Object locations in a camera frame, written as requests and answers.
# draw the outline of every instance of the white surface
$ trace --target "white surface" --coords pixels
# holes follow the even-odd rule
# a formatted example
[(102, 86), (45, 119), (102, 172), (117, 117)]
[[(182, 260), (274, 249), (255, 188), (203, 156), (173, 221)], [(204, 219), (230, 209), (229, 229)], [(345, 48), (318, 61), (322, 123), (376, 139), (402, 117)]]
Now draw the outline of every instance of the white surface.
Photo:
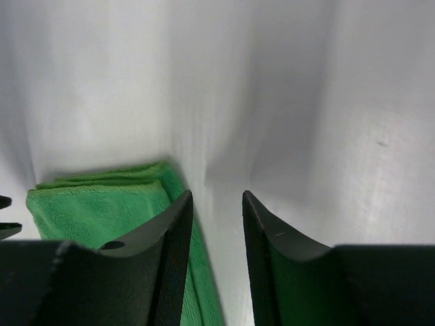
[(54, 176), (170, 157), (228, 325), (250, 189), (333, 245), (434, 242), (432, 1), (0, 0), (2, 220)]

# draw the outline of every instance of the black plastic part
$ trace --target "black plastic part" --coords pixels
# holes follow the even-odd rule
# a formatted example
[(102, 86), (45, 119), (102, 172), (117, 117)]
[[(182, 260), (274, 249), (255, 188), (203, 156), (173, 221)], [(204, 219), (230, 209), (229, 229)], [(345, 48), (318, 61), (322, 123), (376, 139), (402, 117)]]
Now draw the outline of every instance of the black plastic part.
[(0, 240), (4, 240), (14, 234), (20, 233), (21, 229), (22, 225), (19, 223), (0, 223)]
[(6, 207), (11, 206), (12, 199), (5, 196), (0, 196), (0, 209), (5, 209)]
[(0, 242), (0, 325), (179, 325), (192, 194), (100, 250)]
[(274, 325), (435, 325), (435, 246), (324, 246), (243, 194), (254, 318)]

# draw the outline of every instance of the hole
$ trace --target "hole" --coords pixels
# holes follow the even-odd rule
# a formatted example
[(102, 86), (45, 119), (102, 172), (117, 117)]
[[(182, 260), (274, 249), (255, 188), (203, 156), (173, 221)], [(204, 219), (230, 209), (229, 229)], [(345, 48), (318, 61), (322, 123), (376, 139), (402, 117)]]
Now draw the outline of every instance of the hole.
[(125, 246), (125, 243), (122, 241), (110, 241), (101, 247), (100, 250), (110, 250), (110, 249), (119, 249)]

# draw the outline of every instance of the microfiber cloth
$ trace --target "microfiber cloth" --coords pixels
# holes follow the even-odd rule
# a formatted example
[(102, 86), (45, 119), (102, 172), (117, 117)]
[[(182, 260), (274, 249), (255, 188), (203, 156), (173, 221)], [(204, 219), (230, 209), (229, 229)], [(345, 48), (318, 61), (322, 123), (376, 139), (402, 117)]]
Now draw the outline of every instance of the microfiber cloth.
[[(184, 191), (166, 162), (40, 183), (26, 205), (42, 239), (72, 239), (91, 249), (163, 212)], [(182, 326), (220, 326), (219, 300), (201, 233), (194, 220)]]

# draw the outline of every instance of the green towel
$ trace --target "green towel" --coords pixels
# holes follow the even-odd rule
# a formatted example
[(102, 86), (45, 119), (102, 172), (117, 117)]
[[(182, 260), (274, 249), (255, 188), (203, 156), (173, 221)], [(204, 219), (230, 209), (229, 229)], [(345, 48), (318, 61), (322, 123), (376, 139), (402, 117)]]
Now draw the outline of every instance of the green towel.
[[(166, 162), (41, 183), (26, 205), (41, 238), (73, 239), (97, 249), (164, 211), (184, 191)], [(182, 326), (220, 326), (219, 300), (194, 220)]]

